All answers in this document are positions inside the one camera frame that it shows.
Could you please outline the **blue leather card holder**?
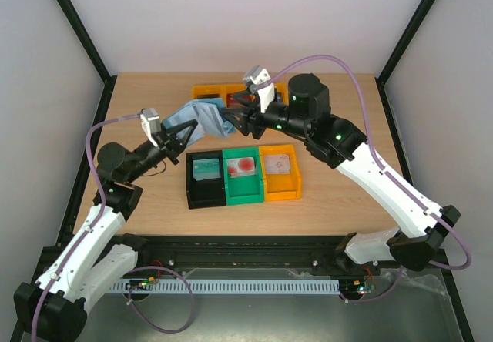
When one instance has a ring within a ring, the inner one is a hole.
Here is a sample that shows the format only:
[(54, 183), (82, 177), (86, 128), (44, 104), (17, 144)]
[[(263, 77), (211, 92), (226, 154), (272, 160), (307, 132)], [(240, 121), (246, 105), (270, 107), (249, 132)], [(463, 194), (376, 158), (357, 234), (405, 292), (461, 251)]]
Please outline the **blue leather card holder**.
[(164, 119), (162, 124), (170, 128), (195, 119), (198, 125), (189, 138), (188, 146), (206, 135), (224, 138), (236, 133), (233, 124), (220, 115), (220, 110), (225, 108), (226, 105), (221, 98), (193, 99)]

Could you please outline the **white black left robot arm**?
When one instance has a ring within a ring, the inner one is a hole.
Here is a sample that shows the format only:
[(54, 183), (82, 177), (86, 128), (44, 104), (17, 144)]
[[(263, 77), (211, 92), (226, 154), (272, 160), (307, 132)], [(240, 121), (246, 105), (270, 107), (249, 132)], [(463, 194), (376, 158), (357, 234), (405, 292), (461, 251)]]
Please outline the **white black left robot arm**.
[(97, 193), (84, 223), (42, 275), (15, 291), (19, 322), (33, 341), (76, 340), (91, 309), (117, 280), (165, 271), (149, 264), (147, 241), (137, 235), (123, 235), (102, 254), (137, 207), (143, 190), (135, 180), (165, 159), (177, 164), (198, 125), (192, 119), (166, 128), (156, 117), (142, 124), (148, 139), (133, 151), (109, 142), (87, 156)]

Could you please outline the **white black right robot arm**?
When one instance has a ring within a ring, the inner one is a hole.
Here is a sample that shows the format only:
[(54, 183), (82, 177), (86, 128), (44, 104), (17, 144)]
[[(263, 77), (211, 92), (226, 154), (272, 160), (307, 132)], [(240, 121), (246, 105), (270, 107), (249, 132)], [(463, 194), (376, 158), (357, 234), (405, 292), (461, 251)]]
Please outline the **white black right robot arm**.
[(254, 69), (243, 82), (245, 90), (233, 95), (239, 106), (222, 112), (227, 121), (254, 139), (272, 129), (302, 141), (313, 157), (353, 180), (397, 224), (390, 230), (348, 234), (336, 249), (341, 272), (351, 274), (374, 261), (395, 261), (413, 271), (433, 264), (460, 218), (454, 206), (440, 206), (419, 193), (371, 147), (369, 136), (334, 115), (330, 91), (314, 74), (289, 80), (286, 103), (277, 101), (266, 69)]

